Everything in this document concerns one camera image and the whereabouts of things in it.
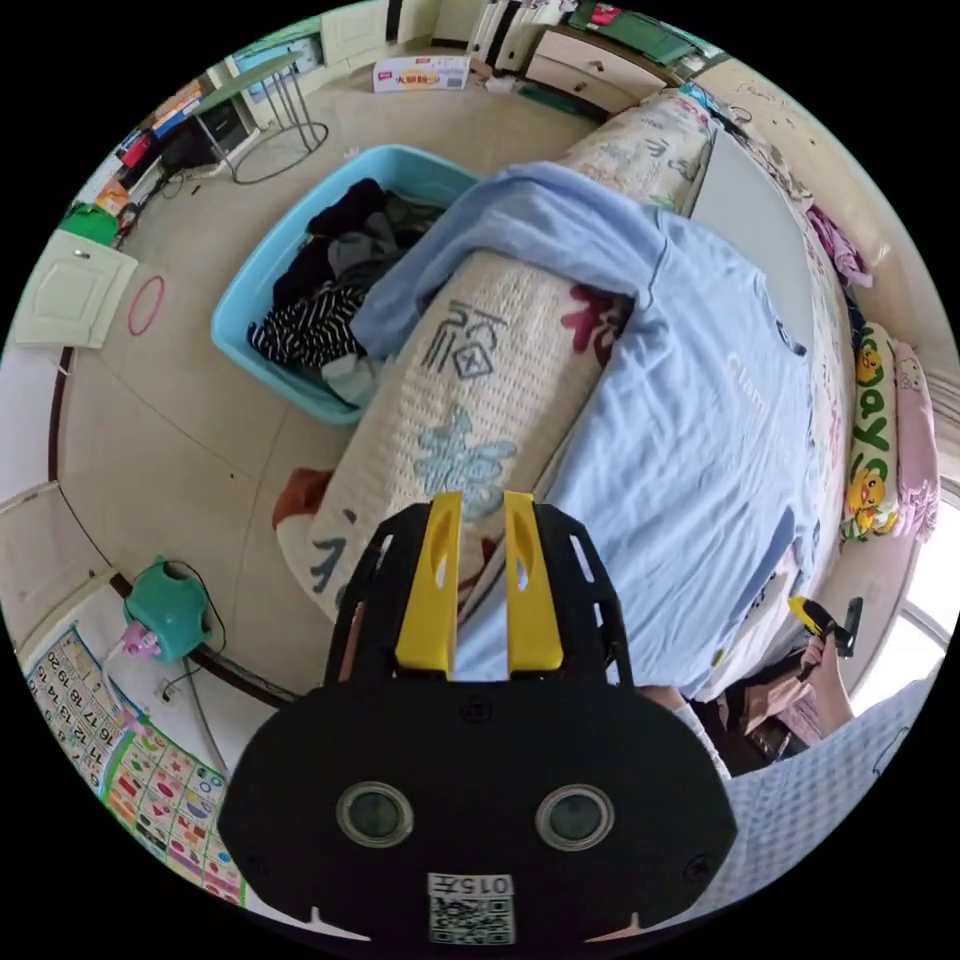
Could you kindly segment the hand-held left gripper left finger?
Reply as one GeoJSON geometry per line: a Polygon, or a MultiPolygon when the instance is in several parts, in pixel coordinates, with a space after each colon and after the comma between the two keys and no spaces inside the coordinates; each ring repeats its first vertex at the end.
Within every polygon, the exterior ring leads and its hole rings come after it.
{"type": "Polygon", "coordinates": [[[395,645],[406,672],[453,676],[459,610],[463,495],[447,492],[431,502],[407,605],[395,645]]]}

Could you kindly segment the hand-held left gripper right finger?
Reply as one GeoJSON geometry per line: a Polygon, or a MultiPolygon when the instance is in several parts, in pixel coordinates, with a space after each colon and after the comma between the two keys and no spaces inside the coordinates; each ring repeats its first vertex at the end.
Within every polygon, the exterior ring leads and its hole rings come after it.
{"type": "Polygon", "coordinates": [[[563,647],[532,496],[505,492],[504,516],[508,673],[552,673],[563,647]]]}

